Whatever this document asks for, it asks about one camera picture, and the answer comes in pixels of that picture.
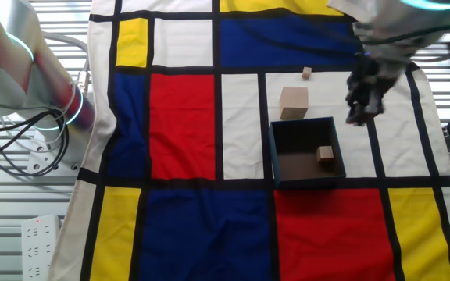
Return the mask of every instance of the wooden block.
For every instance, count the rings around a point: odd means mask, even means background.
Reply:
[[[294,120],[305,118],[309,109],[309,89],[307,87],[284,87],[280,94],[280,118]]]
[[[333,148],[331,146],[317,148],[318,163],[328,163],[334,160]]]
[[[303,74],[302,74],[303,79],[305,79],[305,80],[309,79],[310,75],[312,75],[312,69],[309,67],[305,67],[303,69]]]

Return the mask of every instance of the open box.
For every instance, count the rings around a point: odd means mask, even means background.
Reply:
[[[272,122],[269,141],[277,189],[332,186],[346,177],[333,117]],[[322,146],[333,148],[332,162],[317,162]]]

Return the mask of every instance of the red rectangle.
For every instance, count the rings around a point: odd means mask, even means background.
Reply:
[[[274,196],[282,281],[395,280],[378,189]]]
[[[215,179],[212,75],[152,75],[149,149],[153,179]]]

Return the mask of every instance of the yellow square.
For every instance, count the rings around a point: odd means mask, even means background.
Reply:
[[[390,206],[406,280],[450,280],[449,248],[431,188],[391,188]]]
[[[91,281],[128,280],[137,222],[138,188],[105,187]]]
[[[343,16],[336,9],[327,7],[327,0],[220,0],[221,12],[259,12],[278,8],[301,15]]]
[[[147,67],[148,21],[124,20],[119,25],[116,66]]]

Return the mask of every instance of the blue square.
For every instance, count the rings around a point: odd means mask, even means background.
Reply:
[[[263,190],[151,190],[140,281],[271,280]]]
[[[145,76],[116,73],[114,76],[117,126],[120,137],[109,156],[109,176],[142,178],[147,161],[144,130]]]
[[[352,64],[357,44],[337,39],[353,39],[350,26],[296,15],[221,20],[221,62],[226,67]]]

